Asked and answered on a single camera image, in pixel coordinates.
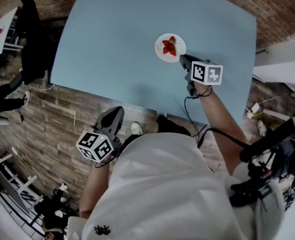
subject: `red strawberry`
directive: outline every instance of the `red strawberry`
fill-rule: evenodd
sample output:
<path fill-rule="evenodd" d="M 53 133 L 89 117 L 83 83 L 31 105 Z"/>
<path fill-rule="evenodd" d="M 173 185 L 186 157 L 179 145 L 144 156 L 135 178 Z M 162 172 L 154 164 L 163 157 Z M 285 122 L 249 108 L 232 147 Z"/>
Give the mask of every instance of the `red strawberry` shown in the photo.
<path fill-rule="evenodd" d="M 171 36 L 169 40 L 171 41 L 172 44 L 175 44 L 175 42 L 177 41 L 174 36 Z"/>
<path fill-rule="evenodd" d="M 168 45 L 167 48 L 171 51 L 171 50 L 175 50 L 176 49 L 176 46 L 171 43 L 171 44 Z"/>
<path fill-rule="evenodd" d="M 176 56 L 177 55 L 177 51 L 176 50 L 170 50 L 169 53 L 172 54 L 173 56 Z"/>
<path fill-rule="evenodd" d="M 168 46 L 170 44 L 170 41 L 168 40 L 163 40 L 162 43 L 165 45 L 165 46 Z"/>
<path fill-rule="evenodd" d="M 166 54 L 169 52 L 169 49 L 167 47 L 163 47 L 163 54 Z"/>

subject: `white cube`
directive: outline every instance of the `white cube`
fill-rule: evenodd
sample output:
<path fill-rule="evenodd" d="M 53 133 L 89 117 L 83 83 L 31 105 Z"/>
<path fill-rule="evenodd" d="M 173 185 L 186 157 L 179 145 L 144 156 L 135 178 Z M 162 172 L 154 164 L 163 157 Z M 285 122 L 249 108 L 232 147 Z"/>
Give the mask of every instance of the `white cube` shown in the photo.
<path fill-rule="evenodd" d="M 113 151 L 108 136 L 86 130 L 78 138 L 76 147 L 85 158 L 98 163 Z"/>
<path fill-rule="evenodd" d="M 211 62 L 192 62 L 191 80 L 207 86 L 220 85 L 222 81 L 223 66 Z"/>

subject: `white plate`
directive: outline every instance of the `white plate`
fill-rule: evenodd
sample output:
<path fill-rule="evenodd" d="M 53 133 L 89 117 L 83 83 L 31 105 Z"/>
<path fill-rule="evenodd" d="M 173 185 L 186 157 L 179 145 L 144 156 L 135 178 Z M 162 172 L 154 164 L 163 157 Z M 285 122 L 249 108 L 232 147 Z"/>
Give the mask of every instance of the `white plate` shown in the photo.
<path fill-rule="evenodd" d="M 170 52 L 163 54 L 163 47 L 164 44 L 162 43 L 163 40 L 170 40 L 170 37 L 175 37 L 175 49 L 176 49 L 176 56 L 173 56 Z M 165 62 L 178 62 L 180 60 L 180 55 L 184 55 L 187 53 L 187 45 L 184 40 L 177 34 L 173 33 L 166 33 L 161 35 L 155 42 L 155 52 L 157 56 Z"/>

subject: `blue tabletop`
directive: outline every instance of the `blue tabletop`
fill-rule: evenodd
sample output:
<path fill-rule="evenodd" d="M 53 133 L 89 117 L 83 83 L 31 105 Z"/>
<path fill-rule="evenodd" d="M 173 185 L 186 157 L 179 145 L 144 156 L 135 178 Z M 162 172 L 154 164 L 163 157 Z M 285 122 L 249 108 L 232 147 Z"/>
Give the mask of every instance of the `blue tabletop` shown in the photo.
<path fill-rule="evenodd" d="M 51 82 L 187 118 L 186 72 L 155 53 L 157 38 L 181 36 L 187 54 L 223 65 L 214 90 L 238 124 L 249 95 L 256 19 L 226 0 L 76 0 L 57 49 Z M 193 120 L 207 123 L 198 100 Z"/>

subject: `shirt logo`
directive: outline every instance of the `shirt logo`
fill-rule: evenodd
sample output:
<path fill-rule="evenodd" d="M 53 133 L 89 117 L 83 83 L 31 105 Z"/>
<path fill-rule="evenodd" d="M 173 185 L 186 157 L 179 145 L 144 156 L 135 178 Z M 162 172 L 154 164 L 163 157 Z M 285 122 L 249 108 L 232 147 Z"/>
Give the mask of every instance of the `shirt logo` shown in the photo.
<path fill-rule="evenodd" d="M 97 235 L 99 235 L 99 236 L 101 236 L 101 235 L 108 235 L 108 234 L 110 234 L 111 233 L 111 230 L 109 230 L 109 226 L 106 226 L 106 225 L 104 225 L 104 227 L 101 227 L 101 226 L 95 226 L 94 227 L 94 230 L 95 230 L 95 233 L 97 234 Z"/>

